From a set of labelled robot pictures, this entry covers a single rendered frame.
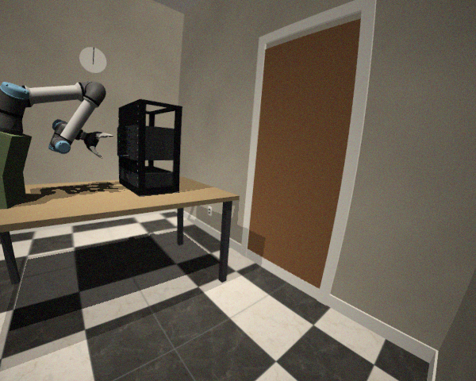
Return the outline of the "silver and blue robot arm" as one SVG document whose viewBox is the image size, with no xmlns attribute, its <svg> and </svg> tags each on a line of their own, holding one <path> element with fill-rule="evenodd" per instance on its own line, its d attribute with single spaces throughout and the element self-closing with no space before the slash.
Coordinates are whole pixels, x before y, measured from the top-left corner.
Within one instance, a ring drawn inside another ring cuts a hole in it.
<svg viewBox="0 0 476 381">
<path fill-rule="evenodd" d="M 32 107 L 33 104 L 78 99 L 82 103 L 68 123 L 58 119 L 52 124 L 55 132 L 48 148 L 66 154 L 70 152 L 72 142 L 105 96 L 106 89 L 98 82 L 35 88 L 3 82 L 0 86 L 0 132 L 21 136 L 25 108 Z"/>
</svg>

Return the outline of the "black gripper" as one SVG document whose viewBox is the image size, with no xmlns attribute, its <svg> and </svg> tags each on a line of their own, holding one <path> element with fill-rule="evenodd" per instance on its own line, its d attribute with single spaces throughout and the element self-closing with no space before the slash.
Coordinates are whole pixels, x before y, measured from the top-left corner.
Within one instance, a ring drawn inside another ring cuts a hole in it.
<svg viewBox="0 0 476 381">
<path fill-rule="evenodd" d="M 80 130 L 79 131 L 79 134 L 77 135 L 77 137 L 75 138 L 76 140 L 80 140 L 79 139 L 79 136 L 81 134 L 81 132 L 83 132 L 83 130 Z M 110 135 L 110 134 L 107 134 L 107 133 L 101 133 L 101 132 L 93 132 L 93 133 L 88 133 L 87 134 L 87 138 L 84 140 L 84 143 L 86 145 L 86 147 L 92 151 L 96 156 L 100 157 L 102 159 L 102 157 L 98 154 L 98 152 L 95 150 L 98 142 L 99 142 L 99 138 L 101 137 L 113 137 L 113 135 Z"/>
</svg>

